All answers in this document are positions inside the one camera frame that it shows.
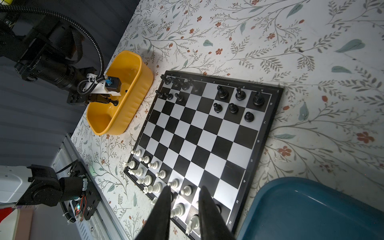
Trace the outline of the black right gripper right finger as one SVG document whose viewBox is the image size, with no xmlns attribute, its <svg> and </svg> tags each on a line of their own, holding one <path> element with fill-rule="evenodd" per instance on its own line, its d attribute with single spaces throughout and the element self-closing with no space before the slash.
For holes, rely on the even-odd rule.
<svg viewBox="0 0 384 240">
<path fill-rule="evenodd" d="M 199 193 L 199 219 L 202 240 L 234 240 L 206 186 Z"/>
</svg>

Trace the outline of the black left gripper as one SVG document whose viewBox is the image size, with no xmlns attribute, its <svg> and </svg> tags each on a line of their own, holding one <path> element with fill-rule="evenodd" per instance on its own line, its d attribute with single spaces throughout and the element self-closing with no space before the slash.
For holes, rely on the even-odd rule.
<svg viewBox="0 0 384 240">
<path fill-rule="evenodd" d="M 117 106 L 119 100 L 113 100 L 112 97 L 119 97 L 120 92 L 116 91 L 96 91 L 89 95 L 80 95 L 79 93 L 69 93 L 67 103 L 73 106 L 86 106 L 90 103 L 112 104 Z"/>
</svg>

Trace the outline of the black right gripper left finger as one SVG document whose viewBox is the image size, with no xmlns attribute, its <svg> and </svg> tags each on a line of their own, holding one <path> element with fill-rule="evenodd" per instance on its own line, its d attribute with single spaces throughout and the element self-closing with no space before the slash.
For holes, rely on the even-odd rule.
<svg viewBox="0 0 384 240">
<path fill-rule="evenodd" d="M 170 235 L 172 192 L 166 186 L 160 194 L 147 223 L 139 232 L 136 240 L 168 240 Z"/>
</svg>

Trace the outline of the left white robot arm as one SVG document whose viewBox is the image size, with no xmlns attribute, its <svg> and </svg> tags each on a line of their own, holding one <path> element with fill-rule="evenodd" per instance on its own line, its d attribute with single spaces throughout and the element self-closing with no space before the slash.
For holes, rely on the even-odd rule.
<svg viewBox="0 0 384 240">
<path fill-rule="evenodd" d="M 1 22 L 1 57 L 16 63 L 15 70 L 24 81 L 41 79 L 67 91 L 67 103 L 73 106 L 119 104 L 112 94 L 120 92 L 121 81 L 104 76 L 102 51 L 82 25 L 67 16 L 46 10 L 3 6 L 1 12 L 43 15 L 41 21 L 24 36 L 16 35 L 6 21 Z M 91 41 L 97 52 L 100 63 L 98 74 L 94 67 L 75 67 L 83 57 L 85 38 Z"/>
</svg>

